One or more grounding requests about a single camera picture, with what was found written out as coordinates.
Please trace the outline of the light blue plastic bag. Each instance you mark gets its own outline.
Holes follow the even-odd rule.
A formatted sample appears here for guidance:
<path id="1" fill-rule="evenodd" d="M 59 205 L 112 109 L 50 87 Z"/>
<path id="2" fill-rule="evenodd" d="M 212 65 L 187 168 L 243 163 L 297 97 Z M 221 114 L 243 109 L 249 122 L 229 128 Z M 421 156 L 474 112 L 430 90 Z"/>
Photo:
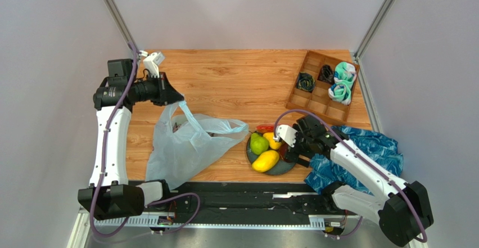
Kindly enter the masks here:
<path id="1" fill-rule="evenodd" d="M 194 114 L 184 101 L 167 105 L 155 124 L 145 179 L 175 189 L 220 159 L 249 134 L 237 119 Z"/>

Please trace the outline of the black rolled sock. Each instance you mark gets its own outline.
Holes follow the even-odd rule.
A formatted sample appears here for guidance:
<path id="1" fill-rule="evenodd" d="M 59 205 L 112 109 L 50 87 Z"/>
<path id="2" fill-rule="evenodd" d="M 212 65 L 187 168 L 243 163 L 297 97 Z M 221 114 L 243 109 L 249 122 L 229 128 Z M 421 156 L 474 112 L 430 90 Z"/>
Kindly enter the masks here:
<path id="1" fill-rule="evenodd" d="M 321 67 L 320 73 L 318 75 L 318 80 L 329 85 L 333 85 L 334 81 L 334 71 L 329 65 L 323 65 Z"/>

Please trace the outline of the wooden compartment tray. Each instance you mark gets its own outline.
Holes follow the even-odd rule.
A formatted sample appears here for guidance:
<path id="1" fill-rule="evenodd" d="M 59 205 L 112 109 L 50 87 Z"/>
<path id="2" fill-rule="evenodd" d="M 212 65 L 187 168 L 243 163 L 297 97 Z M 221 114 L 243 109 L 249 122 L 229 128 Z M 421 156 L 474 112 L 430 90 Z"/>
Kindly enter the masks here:
<path id="1" fill-rule="evenodd" d="M 328 88 L 332 85 L 318 80 L 318 75 L 323 65 L 329 65 L 334 71 L 340 62 L 342 60 L 339 58 L 315 51 L 307 51 L 290 91 L 286 108 L 308 110 L 320 116 L 329 124 L 345 125 L 349 117 L 351 105 L 346 106 L 332 101 L 328 95 Z M 315 88 L 312 93 L 296 88 L 296 81 L 300 72 L 308 73 L 315 79 Z"/>

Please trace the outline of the teal white rolled sock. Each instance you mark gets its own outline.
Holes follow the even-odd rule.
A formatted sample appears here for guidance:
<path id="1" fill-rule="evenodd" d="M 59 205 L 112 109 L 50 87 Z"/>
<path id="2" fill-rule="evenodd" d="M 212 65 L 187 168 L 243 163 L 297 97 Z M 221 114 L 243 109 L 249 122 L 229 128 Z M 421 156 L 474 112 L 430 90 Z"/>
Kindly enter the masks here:
<path id="1" fill-rule="evenodd" d="M 334 82 L 352 88 L 357 78 L 356 67 L 348 62 L 340 62 L 335 67 Z"/>

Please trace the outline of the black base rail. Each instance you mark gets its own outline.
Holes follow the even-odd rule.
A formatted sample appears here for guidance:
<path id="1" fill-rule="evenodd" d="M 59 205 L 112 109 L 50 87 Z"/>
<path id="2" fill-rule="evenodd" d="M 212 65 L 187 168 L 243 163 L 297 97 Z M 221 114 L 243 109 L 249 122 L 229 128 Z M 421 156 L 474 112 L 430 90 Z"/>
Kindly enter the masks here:
<path id="1" fill-rule="evenodd" d="M 185 194 L 146 211 L 174 213 L 174 221 L 245 226 L 305 226 L 311 215 L 342 221 L 352 216 L 334 209 L 305 183 L 186 182 L 166 194 Z"/>

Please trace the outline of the yellow fake pear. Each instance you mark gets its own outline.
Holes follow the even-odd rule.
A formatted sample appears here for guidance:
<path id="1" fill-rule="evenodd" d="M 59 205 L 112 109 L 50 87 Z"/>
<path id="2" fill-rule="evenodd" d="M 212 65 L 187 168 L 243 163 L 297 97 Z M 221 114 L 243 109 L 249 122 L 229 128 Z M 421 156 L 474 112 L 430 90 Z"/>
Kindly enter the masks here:
<path id="1" fill-rule="evenodd" d="M 279 150 L 282 142 L 278 142 L 274 139 L 274 133 L 273 132 L 266 132 L 263 134 L 263 137 L 268 141 L 269 143 L 269 148 L 272 150 Z"/>

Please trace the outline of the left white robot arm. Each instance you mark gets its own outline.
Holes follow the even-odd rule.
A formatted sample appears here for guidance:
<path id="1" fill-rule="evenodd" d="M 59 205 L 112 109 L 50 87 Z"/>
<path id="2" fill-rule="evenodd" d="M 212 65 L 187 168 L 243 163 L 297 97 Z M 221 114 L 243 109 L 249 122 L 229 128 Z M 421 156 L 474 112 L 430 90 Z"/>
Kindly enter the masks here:
<path id="1" fill-rule="evenodd" d="M 159 71 L 163 60 L 159 53 L 146 57 L 147 75 L 140 80 L 136 78 L 136 60 L 110 60 L 109 74 L 93 95 L 98 123 L 96 160 L 88 188 L 78 191 L 78 202 L 96 220 L 141 215 L 168 189 L 165 180 L 132 186 L 126 173 L 126 139 L 133 106 L 144 101 L 166 106 L 184 100 Z"/>

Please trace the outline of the blue patterned cloth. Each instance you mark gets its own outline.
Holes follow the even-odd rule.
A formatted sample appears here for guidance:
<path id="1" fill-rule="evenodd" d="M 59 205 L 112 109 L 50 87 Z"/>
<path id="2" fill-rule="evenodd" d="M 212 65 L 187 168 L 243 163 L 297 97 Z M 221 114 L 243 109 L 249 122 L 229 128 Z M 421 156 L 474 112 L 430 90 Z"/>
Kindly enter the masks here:
<path id="1" fill-rule="evenodd" d="M 398 151 L 398 142 L 388 136 L 371 130 L 348 126 L 334 126 L 335 131 L 346 134 L 358 148 L 381 167 L 395 176 L 401 176 L 404 166 L 403 155 Z M 352 188 L 372 195 L 371 191 L 343 167 L 316 154 L 310 160 L 311 172 L 304 182 L 315 192 L 321 191 L 333 182 L 344 182 Z"/>

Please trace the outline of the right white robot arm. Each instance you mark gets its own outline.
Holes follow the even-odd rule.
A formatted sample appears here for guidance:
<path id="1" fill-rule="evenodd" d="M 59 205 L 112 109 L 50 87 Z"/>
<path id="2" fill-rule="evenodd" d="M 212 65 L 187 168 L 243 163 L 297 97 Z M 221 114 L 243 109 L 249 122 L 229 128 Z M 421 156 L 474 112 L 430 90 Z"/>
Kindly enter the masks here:
<path id="1" fill-rule="evenodd" d="M 396 246 L 412 240 L 427 242 L 426 229 L 434 217 L 426 187 L 390 173 L 365 154 L 346 134 L 330 127 L 312 112 L 304 111 L 293 126 L 275 122 L 275 141 L 291 150 L 320 154 L 352 174 L 369 190 L 358 191 L 335 181 L 321 191 L 332 208 L 348 210 L 377 224 Z"/>

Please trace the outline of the green fake pear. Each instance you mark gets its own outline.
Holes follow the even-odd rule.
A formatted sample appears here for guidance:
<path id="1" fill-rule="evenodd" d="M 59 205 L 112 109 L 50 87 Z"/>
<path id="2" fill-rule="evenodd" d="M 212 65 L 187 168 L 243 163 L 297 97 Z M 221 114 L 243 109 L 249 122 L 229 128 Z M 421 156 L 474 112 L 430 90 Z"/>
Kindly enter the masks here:
<path id="1" fill-rule="evenodd" d="M 250 137 L 250 150 L 255 155 L 261 155 L 269 149 L 269 142 L 262 134 L 253 133 Z"/>

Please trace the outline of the yellow fake mango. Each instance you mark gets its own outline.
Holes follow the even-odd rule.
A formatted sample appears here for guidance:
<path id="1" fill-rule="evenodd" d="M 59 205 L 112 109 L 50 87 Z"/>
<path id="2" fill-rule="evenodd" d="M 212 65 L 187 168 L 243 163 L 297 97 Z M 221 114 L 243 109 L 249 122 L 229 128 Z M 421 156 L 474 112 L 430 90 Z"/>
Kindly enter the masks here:
<path id="1" fill-rule="evenodd" d="M 277 151 L 268 150 L 260 154 L 251 166 L 254 171 L 264 173 L 272 169 L 279 162 L 279 158 Z"/>

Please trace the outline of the dark rolled sock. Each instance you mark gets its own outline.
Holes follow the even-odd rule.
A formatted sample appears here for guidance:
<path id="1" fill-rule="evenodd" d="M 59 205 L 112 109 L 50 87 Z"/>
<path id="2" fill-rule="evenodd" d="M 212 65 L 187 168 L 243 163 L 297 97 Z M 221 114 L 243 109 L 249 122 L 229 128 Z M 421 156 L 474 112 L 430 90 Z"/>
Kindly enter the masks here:
<path id="1" fill-rule="evenodd" d="M 297 81 L 296 81 L 296 88 L 305 92 L 312 93 L 315 88 L 315 79 L 312 75 L 300 72 Z"/>

